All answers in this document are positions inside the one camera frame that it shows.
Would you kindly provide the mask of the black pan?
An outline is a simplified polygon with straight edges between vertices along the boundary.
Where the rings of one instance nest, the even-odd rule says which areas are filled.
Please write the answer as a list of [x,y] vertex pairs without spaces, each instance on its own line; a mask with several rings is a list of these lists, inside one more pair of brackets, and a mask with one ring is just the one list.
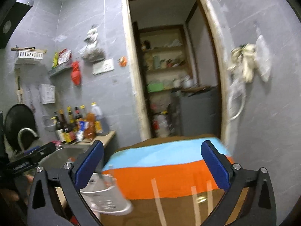
[[4,121],[4,134],[13,150],[21,151],[17,135],[23,128],[33,129],[38,134],[32,110],[25,104],[15,104],[8,111]]

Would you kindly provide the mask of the long wooden chopstick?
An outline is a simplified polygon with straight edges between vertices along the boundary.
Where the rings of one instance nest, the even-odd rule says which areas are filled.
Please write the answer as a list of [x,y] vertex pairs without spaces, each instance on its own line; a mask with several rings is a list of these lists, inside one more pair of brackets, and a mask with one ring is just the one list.
[[155,199],[160,223],[162,226],[167,226],[167,222],[166,222],[166,218],[164,215],[163,207],[162,207],[161,200],[160,200],[159,190],[158,190],[158,186],[157,186],[157,182],[156,182],[155,178],[151,179],[151,185],[153,188],[154,199]]

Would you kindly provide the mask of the sauce bottles group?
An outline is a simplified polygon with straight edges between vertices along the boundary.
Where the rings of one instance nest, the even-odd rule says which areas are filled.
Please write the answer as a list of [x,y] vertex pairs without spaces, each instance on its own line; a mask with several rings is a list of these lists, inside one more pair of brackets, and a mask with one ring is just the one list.
[[54,112],[52,119],[55,124],[55,133],[61,143],[89,143],[95,139],[95,115],[85,114],[84,110],[85,108],[80,110],[79,107],[75,107],[73,112],[71,106],[68,106],[68,119],[66,119],[63,109]]

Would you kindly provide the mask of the white wall basket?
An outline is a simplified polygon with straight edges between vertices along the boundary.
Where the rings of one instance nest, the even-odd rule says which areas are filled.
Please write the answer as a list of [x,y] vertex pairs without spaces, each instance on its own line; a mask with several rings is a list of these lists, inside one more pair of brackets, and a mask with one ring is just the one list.
[[35,64],[40,62],[47,53],[47,50],[20,47],[12,47],[11,51],[16,53],[15,64]]

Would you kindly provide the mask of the grey cabinet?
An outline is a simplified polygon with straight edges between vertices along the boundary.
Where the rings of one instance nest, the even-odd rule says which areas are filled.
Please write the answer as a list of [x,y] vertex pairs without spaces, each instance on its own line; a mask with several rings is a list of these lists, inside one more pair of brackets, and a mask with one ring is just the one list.
[[170,117],[176,136],[221,136],[221,99],[217,87],[171,93]]

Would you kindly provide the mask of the striped blue orange brown cloth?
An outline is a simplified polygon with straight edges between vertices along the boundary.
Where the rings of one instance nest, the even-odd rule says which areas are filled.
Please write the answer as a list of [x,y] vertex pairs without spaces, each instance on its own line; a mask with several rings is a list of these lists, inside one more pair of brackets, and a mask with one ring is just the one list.
[[195,225],[191,187],[195,186],[201,223],[208,217],[207,181],[212,183],[213,208],[223,196],[201,156],[201,144],[209,140],[231,159],[231,153],[213,136],[149,139],[115,152],[104,165],[126,199],[131,213],[102,215],[104,225],[161,225],[151,179],[155,178],[167,225]]

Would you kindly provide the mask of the white plastic utensil holder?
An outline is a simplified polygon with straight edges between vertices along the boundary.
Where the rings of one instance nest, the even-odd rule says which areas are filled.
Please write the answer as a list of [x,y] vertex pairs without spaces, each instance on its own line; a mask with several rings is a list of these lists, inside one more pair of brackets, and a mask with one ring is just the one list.
[[94,213],[123,216],[133,210],[132,203],[124,197],[116,178],[110,174],[93,173],[80,193]]

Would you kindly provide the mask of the grey hanging bag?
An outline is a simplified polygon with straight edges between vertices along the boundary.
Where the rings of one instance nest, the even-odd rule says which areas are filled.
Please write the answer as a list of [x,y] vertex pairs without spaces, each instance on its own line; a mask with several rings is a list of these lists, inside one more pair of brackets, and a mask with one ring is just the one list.
[[84,43],[86,45],[79,50],[79,54],[84,61],[95,63],[105,59],[104,49],[98,43],[98,30],[95,24],[87,32]]

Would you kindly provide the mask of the cream rubber gloves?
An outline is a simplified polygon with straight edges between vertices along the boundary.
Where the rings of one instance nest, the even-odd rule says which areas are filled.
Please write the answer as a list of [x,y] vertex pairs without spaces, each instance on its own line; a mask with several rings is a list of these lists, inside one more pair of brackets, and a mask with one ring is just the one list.
[[254,78],[256,46],[243,44],[231,51],[228,70],[238,74],[245,83],[251,83]]

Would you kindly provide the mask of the clear plastic bag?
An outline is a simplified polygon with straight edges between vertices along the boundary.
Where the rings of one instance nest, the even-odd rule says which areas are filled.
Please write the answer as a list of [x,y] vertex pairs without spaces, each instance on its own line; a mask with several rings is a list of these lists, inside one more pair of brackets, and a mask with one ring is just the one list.
[[256,27],[257,40],[256,40],[256,68],[260,78],[263,82],[268,82],[271,75],[272,60],[271,53],[268,48],[267,42],[261,31]]

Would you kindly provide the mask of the wall shelf with packets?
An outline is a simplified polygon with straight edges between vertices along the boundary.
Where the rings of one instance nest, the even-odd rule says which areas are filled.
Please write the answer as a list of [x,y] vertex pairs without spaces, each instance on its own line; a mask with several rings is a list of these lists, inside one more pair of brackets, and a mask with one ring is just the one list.
[[56,76],[63,71],[71,69],[72,65],[72,52],[70,49],[65,48],[64,50],[55,52],[52,61],[52,69],[48,72],[50,77]]

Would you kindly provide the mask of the red hanging bag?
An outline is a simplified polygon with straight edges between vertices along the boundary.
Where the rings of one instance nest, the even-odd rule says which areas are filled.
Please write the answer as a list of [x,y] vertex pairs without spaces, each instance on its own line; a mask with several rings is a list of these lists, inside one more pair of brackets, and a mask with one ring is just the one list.
[[79,66],[79,61],[74,61],[71,64],[72,71],[71,71],[71,80],[74,85],[78,86],[81,84],[81,71]]

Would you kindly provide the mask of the large oil bottle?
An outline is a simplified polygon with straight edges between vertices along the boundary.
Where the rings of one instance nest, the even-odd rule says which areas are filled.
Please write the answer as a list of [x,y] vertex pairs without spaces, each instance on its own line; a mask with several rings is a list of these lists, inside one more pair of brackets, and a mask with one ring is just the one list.
[[107,120],[96,102],[91,104],[91,112],[94,114],[94,127],[98,136],[106,136],[109,134],[109,125]]

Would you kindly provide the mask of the steel faucet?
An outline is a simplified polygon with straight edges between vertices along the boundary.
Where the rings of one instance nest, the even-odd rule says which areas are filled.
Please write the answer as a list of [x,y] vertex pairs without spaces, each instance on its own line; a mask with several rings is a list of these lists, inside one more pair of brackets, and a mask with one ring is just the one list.
[[30,128],[23,128],[17,135],[17,141],[22,152],[27,150],[37,140],[38,134]]

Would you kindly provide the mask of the steel sink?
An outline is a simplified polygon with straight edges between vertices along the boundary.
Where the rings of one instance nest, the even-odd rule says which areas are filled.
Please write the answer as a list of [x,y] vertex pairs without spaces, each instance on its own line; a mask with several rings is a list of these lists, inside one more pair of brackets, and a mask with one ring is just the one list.
[[86,152],[90,145],[62,145],[53,153],[43,158],[39,166],[49,170],[52,168],[61,168],[65,163],[73,163],[80,154]]

